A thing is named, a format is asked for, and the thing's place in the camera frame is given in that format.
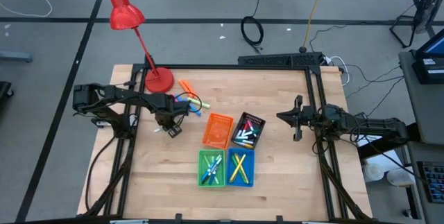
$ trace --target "monitor screen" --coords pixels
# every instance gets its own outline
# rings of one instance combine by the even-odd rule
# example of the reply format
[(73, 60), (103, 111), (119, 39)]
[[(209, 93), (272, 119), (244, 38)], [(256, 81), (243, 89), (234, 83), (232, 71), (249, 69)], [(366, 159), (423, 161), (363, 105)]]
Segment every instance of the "monitor screen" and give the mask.
[(424, 52), (429, 54), (444, 54), (444, 38), (431, 44)]

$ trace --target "orange tray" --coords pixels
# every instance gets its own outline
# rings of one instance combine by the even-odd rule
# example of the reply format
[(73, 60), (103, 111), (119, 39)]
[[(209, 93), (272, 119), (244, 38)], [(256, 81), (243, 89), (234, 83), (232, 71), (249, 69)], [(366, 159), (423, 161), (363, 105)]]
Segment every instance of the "orange tray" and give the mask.
[(226, 149), (231, 134), (233, 118), (211, 113), (202, 143), (214, 148)]

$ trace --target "gray floor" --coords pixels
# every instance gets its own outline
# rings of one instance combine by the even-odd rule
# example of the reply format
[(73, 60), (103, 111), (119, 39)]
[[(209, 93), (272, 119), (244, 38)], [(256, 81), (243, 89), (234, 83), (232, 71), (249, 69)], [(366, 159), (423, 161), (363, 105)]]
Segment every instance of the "gray floor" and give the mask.
[[(89, 17), (95, 0), (50, 0), (52, 17)], [(131, 0), (146, 18), (241, 18), (254, 10), (256, 0)], [(307, 19), (314, 0), (261, 0), (257, 18)], [(14, 10), (46, 12), (43, 0), (0, 0)], [(320, 0), (316, 19), (395, 19), (412, 0)], [(109, 17), (111, 5), (103, 0), (99, 17)], [(0, 17), (13, 15), (0, 8)], [(437, 19), (444, 19), (439, 12)], [(10, 23), (0, 25), (0, 49), (31, 52), (31, 64), (0, 62), (0, 80), (13, 83), (16, 94), (1, 114), (0, 124), (0, 223), (14, 221), (35, 168), (58, 101), (86, 24)], [(311, 37), (328, 25), (314, 25)], [(297, 52), (304, 25), (264, 25), (263, 54)], [(409, 27), (400, 27), (402, 37)], [(236, 64), (239, 55), (255, 52), (242, 39), (238, 24), (144, 24), (140, 27), (148, 49), (158, 63)], [(247, 31), (254, 35), (253, 26)], [(429, 39), (417, 35), (413, 48)], [(400, 45), (387, 26), (348, 26), (320, 33), (314, 49), (341, 56), (375, 78), (398, 65)], [(142, 50), (131, 31), (112, 31), (95, 24), (76, 77), (77, 83), (108, 83), (115, 64), (142, 62)], [(348, 95), (365, 85), (360, 73), (350, 68)], [(401, 74), (398, 69), (391, 76)], [(372, 85), (348, 99), (351, 113), (369, 113), (390, 89), (392, 82)], [(89, 119), (72, 117), (69, 99), (51, 154), (37, 188), (28, 220), (74, 216), (83, 188), (96, 134)], [(404, 83), (372, 117), (398, 117), (414, 121)], [(385, 181), (368, 184), (373, 214), (382, 221), (420, 223), (401, 215), (408, 207), (404, 189)]]

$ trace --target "red desk lamp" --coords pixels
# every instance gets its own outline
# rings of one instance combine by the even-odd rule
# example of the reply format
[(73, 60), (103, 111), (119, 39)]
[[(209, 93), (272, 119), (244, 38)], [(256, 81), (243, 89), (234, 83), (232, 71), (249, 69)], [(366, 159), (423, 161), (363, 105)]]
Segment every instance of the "red desk lamp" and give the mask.
[(144, 23), (145, 17), (142, 12), (131, 5), (129, 0), (111, 0), (112, 12), (110, 17), (110, 25), (113, 30), (127, 30), (134, 29), (140, 44), (145, 51), (145, 56), (150, 63), (151, 70), (145, 77), (145, 87), (150, 92), (167, 92), (174, 84), (174, 77), (170, 70), (167, 68), (156, 68), (153, 59), (146, 50), (144, 41), (140, 36), (139, 29), (137, 27)]

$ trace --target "computer monitor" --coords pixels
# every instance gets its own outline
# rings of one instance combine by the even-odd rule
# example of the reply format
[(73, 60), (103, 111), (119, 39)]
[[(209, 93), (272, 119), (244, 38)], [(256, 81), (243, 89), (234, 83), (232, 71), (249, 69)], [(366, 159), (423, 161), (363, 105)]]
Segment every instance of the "computer monitor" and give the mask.
[(444, 30), (440, 31), (419, 48), (416, 55), (419, 58), (428, 58), (430, 56), (444, 58)]
[(413, 70), (422, 84), (444, 84), (444, 30), (416, 51)]

